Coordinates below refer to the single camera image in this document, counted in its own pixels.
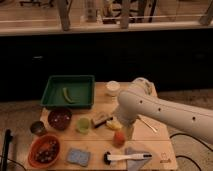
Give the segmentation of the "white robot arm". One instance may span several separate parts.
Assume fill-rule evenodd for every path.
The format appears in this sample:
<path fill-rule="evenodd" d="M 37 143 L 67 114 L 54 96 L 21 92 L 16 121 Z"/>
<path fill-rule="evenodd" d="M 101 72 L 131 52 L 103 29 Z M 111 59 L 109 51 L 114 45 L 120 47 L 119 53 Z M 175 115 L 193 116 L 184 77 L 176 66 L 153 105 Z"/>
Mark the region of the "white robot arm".
<path fill-rule="evenodd" d="M 114 114 L 123 126 L 144 115 L 213 144 L 213 110 L 163 100 L 153 90 L 152 82 L 138 77 L 119 92 Z"/>

